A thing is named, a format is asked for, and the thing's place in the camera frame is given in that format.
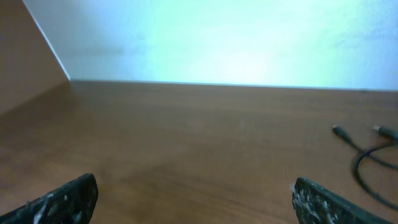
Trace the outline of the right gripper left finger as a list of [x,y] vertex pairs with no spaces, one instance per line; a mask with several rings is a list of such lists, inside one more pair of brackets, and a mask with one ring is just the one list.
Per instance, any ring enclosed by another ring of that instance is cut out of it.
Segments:
[[93,216],[98,195],[95,176],[86,173],[1,215],[1,224],[88,224]]

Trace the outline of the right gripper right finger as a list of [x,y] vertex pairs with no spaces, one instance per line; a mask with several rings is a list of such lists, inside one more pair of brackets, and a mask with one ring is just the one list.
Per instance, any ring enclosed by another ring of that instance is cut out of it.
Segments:
[[300,224],[390,224],[304,177],[292,187],[292,206]]

